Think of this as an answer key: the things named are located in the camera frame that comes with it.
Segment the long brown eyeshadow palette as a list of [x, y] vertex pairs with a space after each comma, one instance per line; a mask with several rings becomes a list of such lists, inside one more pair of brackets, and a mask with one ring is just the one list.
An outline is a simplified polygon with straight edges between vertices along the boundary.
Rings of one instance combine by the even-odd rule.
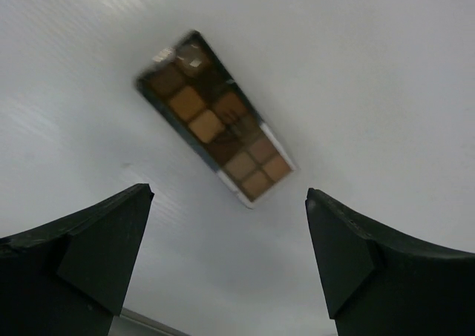
[[162, 49], [134, 86], [247, 208], [295, 171], [282, 142], [200, 32]]

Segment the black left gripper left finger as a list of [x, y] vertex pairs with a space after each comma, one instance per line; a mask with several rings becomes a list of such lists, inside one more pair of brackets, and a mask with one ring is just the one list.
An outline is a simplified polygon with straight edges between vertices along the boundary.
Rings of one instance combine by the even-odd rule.
[[153, 200], [133, 185], [1, 239], [2, 335], [107, 335], [120, 315]]

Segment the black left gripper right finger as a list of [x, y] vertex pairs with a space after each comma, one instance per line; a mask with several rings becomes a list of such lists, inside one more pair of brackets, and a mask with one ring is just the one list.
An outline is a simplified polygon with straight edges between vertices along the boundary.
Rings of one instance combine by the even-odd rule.
[[472, 335], [474, 255], [411, 237], [318, 189], [305, 202], [339, 335]]

